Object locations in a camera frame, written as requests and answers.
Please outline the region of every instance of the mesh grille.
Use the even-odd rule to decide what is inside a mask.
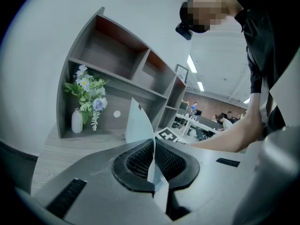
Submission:
[[[158,143],[155,148],[155,161],[167,181],[179,175],[186,167],[184,159]]]
[[[126,166],[134,175],[147,179],[148,169],[152,160],[153,142],[130,155],[126,161]]]

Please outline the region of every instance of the ceiling light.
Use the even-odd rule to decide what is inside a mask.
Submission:
[[[197,73],[197,69],[195,67],[195,64],[191,58],[191,55],[188,56],[187,58],[187,64],[189,65],[189,68],[191,69],[192,73]]]
[[[199,85],[200,91],[204,92],[204,88],[203,88],[202,82],[198,82],[198,85]]]
[[[244,103],[249,103],[250,102],[250,98],[248,98]]]

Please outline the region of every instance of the white wall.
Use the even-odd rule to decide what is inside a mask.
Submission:
[[[180,0],[27,0],[0,51],[0,140],[38,155],[56,122],[56,94],[67,53],[101,7],[172,68],[190,43],[175,32]]]

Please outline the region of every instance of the vr headset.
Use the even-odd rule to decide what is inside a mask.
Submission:
[[[193,14],[188,13],[188,2],[192,2],[192,0],[188,0],[181,5],[179,11],[181,23],[177,25],[175,30],[186,40],[191,40],[193,36],[192,31],[196,33],[204,33],[208,31],[210,27],[209,25],[194,24]]]

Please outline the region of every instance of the desk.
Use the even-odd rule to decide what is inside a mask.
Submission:
[[[204,129],[206,131],[211,131],[211,132],[213,132],[215,134],[219,134],[220,133],[217,130],[212,129],[211,127],[208,127],[208,126],[206,126],[206,125],[204,125],[202,123],[199,123],[199,122],[197,122],[195,120],[192,120],[191,118],[185,117],[185,116],[183,116],[181,114],[176,114],[176,117],[187,120],[187,124],[186,124],[185,128],[183,129],[183,131],[181,133],[181,136],[184,136],[188,132],[188,130],[191,127],[192,124],[195,125],[195,126],[197,126],[197,127],[199,127],[199,128],[201,128],[201,129]]]
[[[97,132],[83,130],[79,134],[70,130],[66,132],[63,139],[60,139],[55,124],[37,159],[32,177],[31,195],[35,195],[48,181],[79,159],[98,151],[126,144],[124,134],[124,129]]]

